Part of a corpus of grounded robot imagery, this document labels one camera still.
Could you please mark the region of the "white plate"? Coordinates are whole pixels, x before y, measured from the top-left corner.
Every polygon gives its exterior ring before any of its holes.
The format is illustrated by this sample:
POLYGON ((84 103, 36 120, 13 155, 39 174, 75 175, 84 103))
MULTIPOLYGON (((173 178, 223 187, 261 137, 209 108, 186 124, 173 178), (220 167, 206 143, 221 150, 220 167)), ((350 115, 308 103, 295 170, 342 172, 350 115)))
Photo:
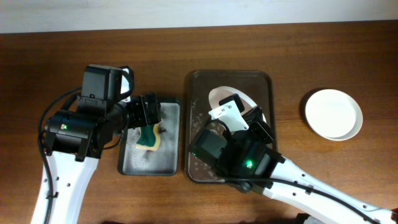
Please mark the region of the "white plate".
POLYGON ((259 106, 245 93, 229 86, 219 86, 208 95, 211 120, 220 120, 230 131, 249 129, 249 121, 243 116, 259 106))
POLYGON ((332 112, 334 108, 344 106, 348 103, 357 102, 348 94, 333 89, 325 89, 316 91, 312 94, 305 104, 305 118, 309 126, 319 136, 323 137, 325 134, 327 122, 332 120, 333 115, 337 112, 332 112))

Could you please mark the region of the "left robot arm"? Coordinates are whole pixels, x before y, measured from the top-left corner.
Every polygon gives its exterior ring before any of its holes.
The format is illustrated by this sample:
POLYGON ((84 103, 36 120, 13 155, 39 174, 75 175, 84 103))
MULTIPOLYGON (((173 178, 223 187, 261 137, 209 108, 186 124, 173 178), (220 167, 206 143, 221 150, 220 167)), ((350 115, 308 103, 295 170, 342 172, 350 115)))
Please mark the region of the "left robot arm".
POLYGON ((76 223, 102 152, 113 136, 160 122, 155 93, 131 95, 128 67, 88 65, 83 84, 61 96, 61 109, 39 120, 43 174, 32 223, 76 223))

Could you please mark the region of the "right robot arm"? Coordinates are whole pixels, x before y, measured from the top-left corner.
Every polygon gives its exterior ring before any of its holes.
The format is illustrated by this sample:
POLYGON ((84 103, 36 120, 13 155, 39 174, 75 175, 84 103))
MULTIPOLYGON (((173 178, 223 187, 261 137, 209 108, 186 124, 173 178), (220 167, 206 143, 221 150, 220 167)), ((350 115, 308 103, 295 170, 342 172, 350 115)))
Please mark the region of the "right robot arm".
POLYGON ((397 223, 397 213, 366 204, 307 174, 270 148, 261 108, 244 110, 235 93, 218 101, 189 152, 240 192, 257 191, 308 214, 305 223, 397 223))

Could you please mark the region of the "green and yellow sponge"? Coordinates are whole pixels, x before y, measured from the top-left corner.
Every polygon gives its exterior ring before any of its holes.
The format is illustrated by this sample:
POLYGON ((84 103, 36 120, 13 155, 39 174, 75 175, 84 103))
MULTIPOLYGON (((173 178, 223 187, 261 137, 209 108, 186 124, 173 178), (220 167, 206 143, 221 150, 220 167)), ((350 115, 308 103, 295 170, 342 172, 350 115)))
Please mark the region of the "green and yellow sponge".
POLYGON ((147 151, 156 151, 160 146, 159 124, 140 127, 136 147, 147 151))

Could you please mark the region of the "pale grey plate front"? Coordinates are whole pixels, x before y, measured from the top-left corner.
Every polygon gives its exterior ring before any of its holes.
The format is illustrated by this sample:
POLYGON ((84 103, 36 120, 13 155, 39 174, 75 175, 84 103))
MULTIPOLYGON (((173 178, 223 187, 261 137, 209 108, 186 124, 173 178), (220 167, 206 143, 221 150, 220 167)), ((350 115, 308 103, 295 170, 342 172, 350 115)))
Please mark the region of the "pale grey plate front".
POLYGON ((345 141, 359 133, 363 125, 363 113, 358 104, 348 103, 334 108, 332 120, 327 122, 326 133, 322 136, 332 141, 345 141))

